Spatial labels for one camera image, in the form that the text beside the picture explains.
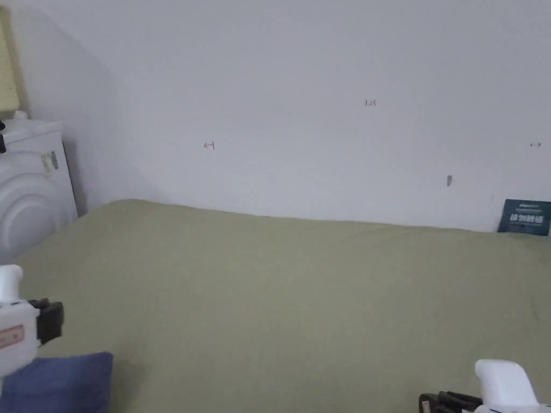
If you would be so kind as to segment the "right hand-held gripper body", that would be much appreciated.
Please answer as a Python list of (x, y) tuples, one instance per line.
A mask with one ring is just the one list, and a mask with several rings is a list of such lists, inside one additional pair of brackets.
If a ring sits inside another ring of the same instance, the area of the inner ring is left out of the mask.
[(518, 364), (497, 359), (480, 359), (475, 374), (481, 397), (440, 391), (423, 393), (418, 412), (550, 412), (550, 404), (536, 398), (525, 370)]

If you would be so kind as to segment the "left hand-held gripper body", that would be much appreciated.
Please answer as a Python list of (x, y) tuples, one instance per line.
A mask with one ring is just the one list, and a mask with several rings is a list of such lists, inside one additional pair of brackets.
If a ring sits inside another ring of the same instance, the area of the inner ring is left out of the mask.
[(1, 265), (1, 380), (29, 365), (41, 346), (62, 336), (63, 304), (21, 298), (23, 274), (17, 265)]

